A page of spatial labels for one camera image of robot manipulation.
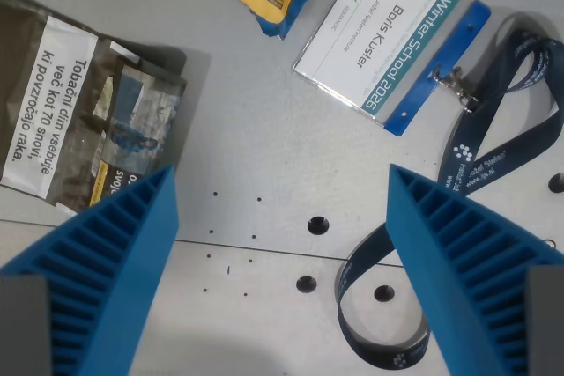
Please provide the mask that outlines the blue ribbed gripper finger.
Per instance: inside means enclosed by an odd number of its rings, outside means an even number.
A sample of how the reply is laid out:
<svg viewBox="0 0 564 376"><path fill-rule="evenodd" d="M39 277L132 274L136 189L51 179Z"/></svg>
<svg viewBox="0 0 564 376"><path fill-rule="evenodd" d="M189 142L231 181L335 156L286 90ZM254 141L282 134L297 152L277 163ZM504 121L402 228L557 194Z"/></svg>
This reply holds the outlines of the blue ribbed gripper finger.
<svg viewBox="0 0 564 376"><path fill-rule="evenodd" d="M174 169L67 220L2 266L43 276L55 375L126 375L179 229Z"/></svg>
<svg viewBox="0 0 564 376"><path fill-rule="evenodd" d="M449 373L526 375L525 278L563 254L503 216L398 165L386 229Z"/></svg>

